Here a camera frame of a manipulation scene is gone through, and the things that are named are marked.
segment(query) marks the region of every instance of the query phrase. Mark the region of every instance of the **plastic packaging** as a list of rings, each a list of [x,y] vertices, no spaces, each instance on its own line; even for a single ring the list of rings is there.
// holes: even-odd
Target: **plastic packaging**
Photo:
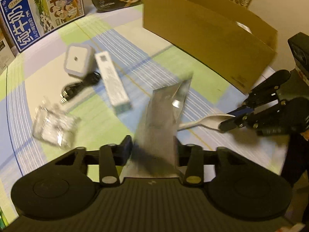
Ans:
[[[51,106],[48,101],[43,101],[37,108],[32,135],[38,140],[68,150],[74,142],[78,122],[78,117],[66,114],[58,105]]]

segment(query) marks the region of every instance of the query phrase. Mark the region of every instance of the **qr code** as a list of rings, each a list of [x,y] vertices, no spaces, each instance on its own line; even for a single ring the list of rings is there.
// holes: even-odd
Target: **qr code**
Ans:
[[[101,56],[101,61],[103,61],[103,62],[106,62],[106,61],[107,61],[107,59],[106,59],[106,56],[105,56],[105,55],[102,55],[102,56]]]

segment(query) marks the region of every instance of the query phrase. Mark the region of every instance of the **usb cable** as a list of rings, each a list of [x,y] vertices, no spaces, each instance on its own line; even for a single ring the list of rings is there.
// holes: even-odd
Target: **usb cable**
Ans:
[[[88,86],[97,85],[100,79],[101,79],[100,73],[93,72],[93,73],[87,74],[84,80],[81,82],[68,84],[67,86],[64,87],[62,93],[60,94],[60,96],[62,97],[60,102],[63,104],[66,101],[71,100],[78,93],[80,93],[84,88]]]

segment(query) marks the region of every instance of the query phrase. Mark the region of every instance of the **table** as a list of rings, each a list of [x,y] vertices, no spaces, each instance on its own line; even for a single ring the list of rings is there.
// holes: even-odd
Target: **table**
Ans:
[[[108,51],[132,101],[132,110],[114,115],[102,82],[84,90],[61,106],[81,118],[75,146],[97,150],[101,145],[120,143],[134,135],[139,117],[152,90],[175,83],[186,73],[194,76],[182,121],[194,121],[211,113],[226,113],[246,98],[214,71],[159,36],[143,29],[143,6],[88,15],[40,40],[18,55],[0,76],[0,207],[8,222],[17,213],[10,199],[12,185],[43,164],[65,153],[33,139],[35,109],[48,99],[60,102],[62,88],[76,79],[64,71],[65,51],[71,43],[91,45],[96,52]],[[284,162],[287,137],[257,137],[245,128],[226,134],[202,127],[178,133],[184,143],[201,145],[206,150],[228,147],[256,163],[279,173]],[[98,178],[97,167],[89,177]],[[207,166],[205,179],[214,177]]]

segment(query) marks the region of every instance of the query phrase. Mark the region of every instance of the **black trousers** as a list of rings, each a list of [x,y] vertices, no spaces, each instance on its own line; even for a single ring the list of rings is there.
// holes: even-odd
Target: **black trousers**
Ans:
[[[309,142],[300,134],[292,134],[281,176],[293,187],[306,170],[309,175]],[[309,204],[303,214],[302,222],[309,222]]]

